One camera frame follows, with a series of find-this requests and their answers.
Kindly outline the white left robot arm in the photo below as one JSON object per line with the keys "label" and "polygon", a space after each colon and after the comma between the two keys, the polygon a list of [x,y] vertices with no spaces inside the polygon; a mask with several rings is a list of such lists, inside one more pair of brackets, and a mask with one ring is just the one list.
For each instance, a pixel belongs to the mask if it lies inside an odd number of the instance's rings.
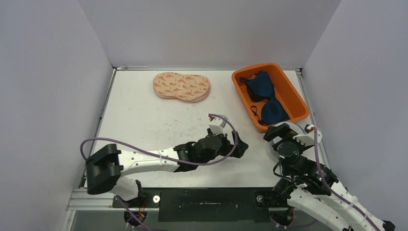
{"label": "white left robot arm", "polygon": [[143,202],[144,193],[140,181],[131,179],[131,174],[187,172],[199,166],[216,164],[218,156],[241,158],[249,146],[237,132],[232,132],[232,137],[233,142],[230,142],[227,134],[209,132],[198,141],[158,151],[126,151],[118,149],[115,143],[107,144],[85,161],[87,193],[112,193],[131,207],[138,207]]}

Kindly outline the pink carrot-print laundry bag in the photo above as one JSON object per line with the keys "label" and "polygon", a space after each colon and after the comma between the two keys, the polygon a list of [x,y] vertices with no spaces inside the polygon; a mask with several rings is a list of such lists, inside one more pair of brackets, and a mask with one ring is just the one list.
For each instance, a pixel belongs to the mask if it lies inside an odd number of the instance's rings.
{"label": "pink carrot-print laundry bag", "polygon": [[188,103],[196,103],[210,92],[210,81],[202,75],[187,75],[175,72],[164,72],[153,79],[153,90],[163,99],[177,99]]}

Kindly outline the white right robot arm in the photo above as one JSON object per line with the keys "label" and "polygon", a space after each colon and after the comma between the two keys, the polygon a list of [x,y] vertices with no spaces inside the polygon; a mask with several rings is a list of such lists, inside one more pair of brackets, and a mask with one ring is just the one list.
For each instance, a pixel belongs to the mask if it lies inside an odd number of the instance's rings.
{"label": "white right robot arm", "polygon": [[393,231],[395,225],[370,213],[319,159],[322,134],[314,125],[293,122],[269,126],[263,139],[277,156],[272,189],[277,206],[288,205],[324,223],[333,231]]}

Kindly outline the navy blue bra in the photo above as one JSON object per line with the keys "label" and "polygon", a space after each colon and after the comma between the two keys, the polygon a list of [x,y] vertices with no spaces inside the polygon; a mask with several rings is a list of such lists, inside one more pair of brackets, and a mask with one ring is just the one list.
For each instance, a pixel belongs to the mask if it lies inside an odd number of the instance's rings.
{"label": "navy blue bra", "polygon": [[261,114],[257,113],[257,107],[255,105],[250,106],[250,110],[260,125],[267,126],[290,119],[282,104],[276,98],[274,84],[266,71],[258,72],[253,78],[241,77],[239,81],[246,85],[248,95],[252,102],[259,103],[263,100],[267,100],[261,108]]}

